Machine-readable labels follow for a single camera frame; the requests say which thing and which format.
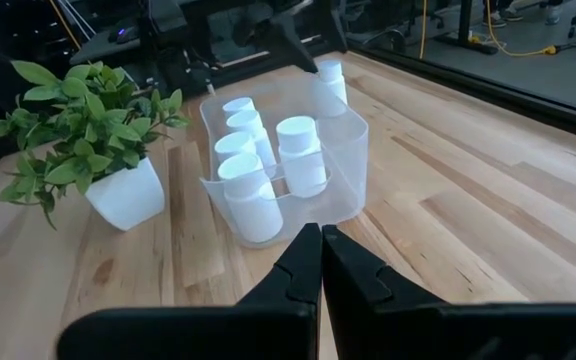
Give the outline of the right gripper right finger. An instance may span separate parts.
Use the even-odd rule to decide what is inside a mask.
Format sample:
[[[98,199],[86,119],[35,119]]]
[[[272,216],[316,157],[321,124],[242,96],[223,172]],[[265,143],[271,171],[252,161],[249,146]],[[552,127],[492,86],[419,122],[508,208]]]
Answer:
[[[322,231],[340,359],[576,360],[576,303],[449,303],[336,226]]]

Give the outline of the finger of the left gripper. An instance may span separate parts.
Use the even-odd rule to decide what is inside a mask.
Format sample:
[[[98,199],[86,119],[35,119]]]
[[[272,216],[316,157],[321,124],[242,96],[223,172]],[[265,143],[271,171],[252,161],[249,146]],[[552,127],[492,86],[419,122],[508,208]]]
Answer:
[[[232,38],[239,47],[254,45],[305,72],[318,71],[313,57],[297,35],[291,15],[272,14],[269,8],[247,8],[235,23]]]
[[[346,53],[348,45],[339,8],[339,0],[317,0],[317,25],[320,35],[335,51]]]

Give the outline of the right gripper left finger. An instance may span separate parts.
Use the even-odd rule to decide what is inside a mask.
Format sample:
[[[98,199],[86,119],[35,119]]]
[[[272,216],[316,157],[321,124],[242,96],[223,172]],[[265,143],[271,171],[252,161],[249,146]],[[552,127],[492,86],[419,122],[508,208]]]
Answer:
[[[230,306],[111,308],[68,325],[58,360],[317,360],[322,232],[303,226]]]

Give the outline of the white pill bottle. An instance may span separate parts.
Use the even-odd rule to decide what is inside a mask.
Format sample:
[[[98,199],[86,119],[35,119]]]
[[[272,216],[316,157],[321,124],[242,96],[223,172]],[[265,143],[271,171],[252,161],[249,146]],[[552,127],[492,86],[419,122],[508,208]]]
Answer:
[[[261,163],[252,136],[247,132],[230,133],[214,145],[220,166],[256,168]]]
[[[339,60],[317,63],[320,85],[315,86],[315,100],[321,115],[336,117],[347,110],[346,83]]]
[[[268,132],[257,110],[239,111],[226,120],[226,125],[231,130],[246,132],[252,137],[256,153],[262,160],[265,168],[276,164],[276,158]]]
[[[294,116],[276,126],[279,156],[290,193],[300,198],[320,194],[327,174],[315,121],[309,116]]]
[[[269,176],[255,153],[239,153],[218,168],[224,196],[244,240],[264,243],[279,234],[283,217]]]
[[[255,110],[253,99],[250,97],[239,97],[232,99],[222,106],[224,117],[228,119],[241,111]]]

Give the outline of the clear plastic basket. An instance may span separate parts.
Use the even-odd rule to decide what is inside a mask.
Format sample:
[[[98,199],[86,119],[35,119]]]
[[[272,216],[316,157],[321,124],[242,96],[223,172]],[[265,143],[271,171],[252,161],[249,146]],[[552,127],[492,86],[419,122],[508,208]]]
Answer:
[[[368,132],[367,122],[347,105],[345,113],[328,117],[321,115],[315,100],[315,76],[302,75],[280,78],[235,95],[218,95],[203,101],[200,114],[207,130],[210,145],[211,174],[202,184],[212,203],[240,243],[261,248],[293,237],[306,223],[337,224],[356,216],[366,199]],[[268,132],[276,164],[263,169],[269,176],[283,217],[278,235],[264,243],[251,243],[239,234],[233,215],[224,196],[223,181],[218,175],[219,160],[214,150],[222,137],[237,132],[226,125],[222,106],[228,101],[250,97],[255,110]],[[309,116],[315,121],[326,168],[325,189],[310,198],[292,195],[288,189],[279,156],[276,126],[286,118]]]

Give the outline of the black mouse purple light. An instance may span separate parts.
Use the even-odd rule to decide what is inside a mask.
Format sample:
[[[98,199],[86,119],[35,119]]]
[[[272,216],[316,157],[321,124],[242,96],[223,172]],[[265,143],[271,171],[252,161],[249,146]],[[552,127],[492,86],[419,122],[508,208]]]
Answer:
[[[110,43],[124,44],[134,39],[133,27],[119,27],[109,32],[108,41]]]

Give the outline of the black desk leg stand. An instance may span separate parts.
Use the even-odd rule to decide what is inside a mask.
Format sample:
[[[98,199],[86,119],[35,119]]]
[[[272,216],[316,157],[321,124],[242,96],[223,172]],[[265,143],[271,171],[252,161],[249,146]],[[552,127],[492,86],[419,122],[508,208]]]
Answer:
[[[437,36],[435,40],[446,45],[472,50],[485,55],[495,55],[498,52],[496,47],[474,43],[469,39],[472,5],[473,0],[460,0],[459,27],[457,33],[455,35],[443,34]]]

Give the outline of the person's shoe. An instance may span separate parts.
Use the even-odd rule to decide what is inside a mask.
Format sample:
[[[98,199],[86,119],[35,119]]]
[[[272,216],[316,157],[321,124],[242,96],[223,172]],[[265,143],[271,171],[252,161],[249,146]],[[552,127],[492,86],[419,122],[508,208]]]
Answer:
[[[502,28],[507,25],[507,22],[498,11],[493,11],[484,15],[482,24],[489,28]]]
[[[556,25],[560,21],[563,2],[564,0],[547,0],[546,25]]]

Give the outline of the green plant in white pot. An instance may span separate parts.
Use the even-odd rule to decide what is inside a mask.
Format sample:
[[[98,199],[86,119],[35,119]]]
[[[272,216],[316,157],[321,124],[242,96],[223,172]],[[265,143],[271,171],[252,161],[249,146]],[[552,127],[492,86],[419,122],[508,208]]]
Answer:
[[[41,207],[51,216],[59,199],[75,187],[113,227],[127,231],[161,213],[162,183],[148,157],[149,144],[164,128],[181,128],[183,94],[138,92],[121,68],[102,62],[76,65],[64,78],[28,61],[14,70],[32,87],[26,102],[50,111],[17,106],[0,119],[0,138],[13,136],[20,155],[0,201]]]

